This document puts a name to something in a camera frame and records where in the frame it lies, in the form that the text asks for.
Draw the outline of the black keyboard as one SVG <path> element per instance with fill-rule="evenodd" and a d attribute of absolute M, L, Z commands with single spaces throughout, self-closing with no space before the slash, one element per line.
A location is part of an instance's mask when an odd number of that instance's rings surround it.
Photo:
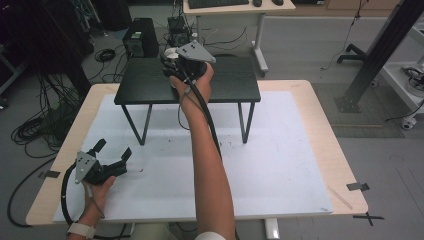
<path fill-rule="evenodd" d="M 190 9 L 248 5 L 249 0 L 188 0 Z"/>

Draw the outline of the black tape cross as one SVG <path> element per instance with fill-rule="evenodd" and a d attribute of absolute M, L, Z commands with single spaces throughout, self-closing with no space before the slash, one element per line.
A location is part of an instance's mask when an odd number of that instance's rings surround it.
<path fill-rule="evenodd" d="M 363 215 L 353 215 L 354 219 L 364 219 L 367 220 L 370 226 L 374 226 L 374 220 L 385 220 L 382 216 L 370 215 L 369 212 L 364 213 Z"/>

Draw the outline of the white wheeled cart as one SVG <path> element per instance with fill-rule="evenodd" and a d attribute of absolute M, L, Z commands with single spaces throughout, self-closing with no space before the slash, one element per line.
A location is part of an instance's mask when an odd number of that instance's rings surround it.
<path fill-rule="evenodd" d="M 424 25 L 418 24 L 413 26 L 408 36 L 419 43 L 424 49 Z M 404 69 L 407 68 L 412 69 L 411 73 L 417 70 L 419 73 L 422 72 L 424 74 L 424 51 L 422 52 L 422 56 L 415 61 L 386 63 L 380 71 L 380 76 L 386 80 L 411 110 L 410 113 L 399 116 L 401 127 L 405 130 L 410 130 L 417 123 L 415 116 L 417 114 L 424 114 L 424 87 L 415 89 L 410 84 L 412 78 L 404 72 Z"/>

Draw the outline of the white office desk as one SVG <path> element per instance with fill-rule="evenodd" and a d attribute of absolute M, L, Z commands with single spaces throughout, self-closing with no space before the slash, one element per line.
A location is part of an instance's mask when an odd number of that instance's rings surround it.
<path fill-rule="evenodd" d="M 188 0 L 182 0 L 183 12 L 196 20 L 197 40 L 206 45 L 203 31 L 207 28 L 256 27 L 255 39 L 251 42 L 254 57 L 263 76 L 269 71 L 261 49 L 261 41 L 265 26 L 265 18 L 269 14 L 286 13 L 296 9 L 292 0 L 284 0 L 282 6 L 275 5 L 272 0 L 262 0 L 261 7 L 255 7 L 252 0 L 248 5 L 190 9 Z"/>

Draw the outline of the black metal post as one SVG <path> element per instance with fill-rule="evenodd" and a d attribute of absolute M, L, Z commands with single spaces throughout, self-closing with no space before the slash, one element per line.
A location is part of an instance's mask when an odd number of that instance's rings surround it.
<path fill-rule="evenodd" d="M 348 45 L 346 51 L 353 50 L 356 55 L 341 55 L 337 62 L 360 60 L 363 65 L 346 92 L 341 97 L 334 98 L 339 112 L 361 112 L 358 102 L 362 95 L 423 12 L 424 0 L 400 0 L 367 52 L 362 52 L 353 44 Z"/>

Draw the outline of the light wooden table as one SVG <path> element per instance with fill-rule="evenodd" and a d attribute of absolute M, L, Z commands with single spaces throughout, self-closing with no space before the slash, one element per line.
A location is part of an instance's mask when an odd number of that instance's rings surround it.
<path fill-rule="evenodd" d="M 358 190 L 347 185 L 356 181 L 346 157 L 324 114 L 321 104 L 306 80 L 265 80 L 258 83 L 261 91 L 289 91 L 292 93 L 303 120 L 316 163 L 320 169 L 335 215 L 356 215 L 368 211 L 368 204 Z M 74 162 L 76 151 L 82 146 L 88 129 L 106 94 L 118 91 L 117 84 L 96 84 L 91 87 L 74 123 L 55 158 L 51 169 L 59 173 Z M 41 186 L 27 216 L 30 225 L 51 225 L 60 202 L 62 176 L 47 178 Z"/>

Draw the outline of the white board mat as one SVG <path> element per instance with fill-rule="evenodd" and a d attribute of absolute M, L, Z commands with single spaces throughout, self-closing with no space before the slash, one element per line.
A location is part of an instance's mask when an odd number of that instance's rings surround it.
<path fill-rule="evenodd" d="M 248 139 L 241 138 L 239 106 L 210 104 L 228 176 L 235 215 L 239 219 L 267 216 L 324 215 L 332 212 L 306 130 L 288 91 L 264 91 L 254 107 Z M 81 145 L 91 149 L 106 141 L 97 157 L 103 164 L 132 154 L 127 171 L 107 197 L 108 221 L 191 221 L 195 217 L 191 140 L 186 120 L 175 104 L 132 106 L 130 113 L 151 117 L 147 139 L 138 143 L 124 111 L 111 94 Z"/>

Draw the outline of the black stand foot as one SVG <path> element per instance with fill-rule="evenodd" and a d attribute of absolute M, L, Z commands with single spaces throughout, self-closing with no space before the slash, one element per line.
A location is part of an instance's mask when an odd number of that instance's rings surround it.
<path fill-rule="evenodd" d="M 345 60 L 358 60 L 364 62 L 367 59 L 367 53 L 362 51 L 354 44 L 349 44 L 345 50 L 345 54 L 338 57 L 337 63 L 340 64 Z"/>

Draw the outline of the person's right hand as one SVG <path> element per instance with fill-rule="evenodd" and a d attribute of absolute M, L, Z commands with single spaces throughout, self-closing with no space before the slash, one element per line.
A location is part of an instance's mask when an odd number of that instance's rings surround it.
<path fill-rule="evenodd" d="M 210 82 L 213 78 L 213 67 L 207 63 L 206 72 L 196 81 L 193 87 L 183 83 L 177 77 L 171 76 L 170 83 L 175 87 L 179 94 L 179 102 L 183 112 L 188 115 L 189 113 L 202 112 L 202 106 L 199 102 L 199 97 L 208 103 L 211 95 Z"/>

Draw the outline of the white sleeve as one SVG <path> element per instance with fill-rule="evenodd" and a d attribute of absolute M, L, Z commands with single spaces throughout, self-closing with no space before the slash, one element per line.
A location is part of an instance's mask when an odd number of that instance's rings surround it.
<path fill-rule="evenodd" d="M 223 236 L 216 232 L 203 232 L 199 234 L 195 240 L 226 240 Z"/>

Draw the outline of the white wristwatch band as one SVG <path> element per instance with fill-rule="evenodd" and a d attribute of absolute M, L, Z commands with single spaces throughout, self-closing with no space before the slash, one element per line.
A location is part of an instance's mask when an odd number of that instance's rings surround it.
<path fill-rule="evenodd" d="M 74 222 L 70 225 L 67 234 L 77 234 L 83 236 L 85 239 L 93 239 L 96 229 L 93 226 L 87 226 Z"/>

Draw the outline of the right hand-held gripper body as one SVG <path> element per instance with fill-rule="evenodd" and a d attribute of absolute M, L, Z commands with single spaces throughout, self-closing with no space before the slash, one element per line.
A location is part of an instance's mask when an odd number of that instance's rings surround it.
<path fill-rule="evenodd" d="M 196 40 L 176 49 L 176 77 L 182 82 L 197 80 L 207 70 L 207 63 L 215 63 L 216 58 Z"/>

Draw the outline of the black computer tower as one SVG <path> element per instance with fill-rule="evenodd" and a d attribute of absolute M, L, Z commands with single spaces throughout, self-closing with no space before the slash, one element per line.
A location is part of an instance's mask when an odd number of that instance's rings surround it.
<path fill-rule="evenodd" d="M 135 18 L 123 38 L 128 57 L 156 58 L 159 44 L 151 18 Z"/>

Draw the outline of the open-frame computer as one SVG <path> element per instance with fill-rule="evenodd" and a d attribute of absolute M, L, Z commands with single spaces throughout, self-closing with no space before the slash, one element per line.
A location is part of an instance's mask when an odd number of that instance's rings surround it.
<path fill-rule="evenodd" d="M 195 39 L 192 29 L 187 25 L 183 16 L 168 17 L 169 38 L 171 47 L 184 46 Z"/>

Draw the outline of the black desktop shelf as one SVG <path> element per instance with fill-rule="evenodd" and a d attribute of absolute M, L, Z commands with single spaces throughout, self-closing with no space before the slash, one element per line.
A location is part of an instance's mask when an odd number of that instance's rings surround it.
<path fill-rule="evenodd" d="M 147 137 L 152 107 L 155 104 L 177 104 L 177 92 L 164 76 L 158 58 L 131 58 L 118 87 L 114 103 L 123 109 L 129 125 L 143 146 Z M 210 103 L 237 103 L 242 142 L 249 138 L 255 104 L 261 101 L 252 60 L 248 57 L 218 57 Z M 130 105 L 147 105 L 144 127 L 140 131 L 128 111 Z"/>

